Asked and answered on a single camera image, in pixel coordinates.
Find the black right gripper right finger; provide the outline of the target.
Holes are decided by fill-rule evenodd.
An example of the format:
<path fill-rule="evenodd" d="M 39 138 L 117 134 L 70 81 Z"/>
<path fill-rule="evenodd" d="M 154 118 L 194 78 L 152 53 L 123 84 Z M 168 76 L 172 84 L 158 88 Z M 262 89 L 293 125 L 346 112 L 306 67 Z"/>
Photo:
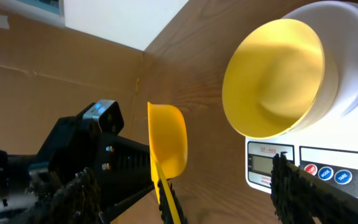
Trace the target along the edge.
<path fill-rule="evenodd" d="M 284 152 L 272 164 L 270 198 L 281 223 L 358 223 L 358 198 L 295 166 Z"/>

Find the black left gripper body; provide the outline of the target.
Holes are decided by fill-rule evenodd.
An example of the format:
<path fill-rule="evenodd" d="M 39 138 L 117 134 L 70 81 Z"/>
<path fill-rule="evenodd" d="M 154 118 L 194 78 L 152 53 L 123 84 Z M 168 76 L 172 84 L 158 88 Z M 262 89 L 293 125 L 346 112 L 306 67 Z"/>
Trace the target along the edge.
<path fill-rule="evenodd" d="M 0 223 L 17 217 L 90 168 L 101 191 L 101 223 L 109 223 L 154 189 L 147 145 L 102 132 L 84 113 L 60 118 L 39 152 L 0 150 Z"/>

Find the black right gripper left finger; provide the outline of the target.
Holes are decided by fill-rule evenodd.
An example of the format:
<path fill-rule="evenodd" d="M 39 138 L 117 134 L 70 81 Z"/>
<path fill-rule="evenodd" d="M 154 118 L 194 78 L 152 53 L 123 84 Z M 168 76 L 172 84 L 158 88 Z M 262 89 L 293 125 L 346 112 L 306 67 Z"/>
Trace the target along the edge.
<path fill-rule="evenodd" d="M 101 191 L 93 171 L 86 167 L 52 198 L 45 199 L 17 217 L 18 224 L 101 223 Z"/>

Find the yellow measuring scoop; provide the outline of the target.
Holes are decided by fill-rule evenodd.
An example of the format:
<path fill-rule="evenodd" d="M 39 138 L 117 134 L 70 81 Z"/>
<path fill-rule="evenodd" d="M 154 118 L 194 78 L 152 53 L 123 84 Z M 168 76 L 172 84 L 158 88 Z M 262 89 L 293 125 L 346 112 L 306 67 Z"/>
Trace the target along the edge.
<path fill-rule="evenodd" d="M 188 139 L 181 111 L 172 105 L 147 103 L 151 178 L 164 223 L 188 223 L 170 179 L 183 173 Z"/>

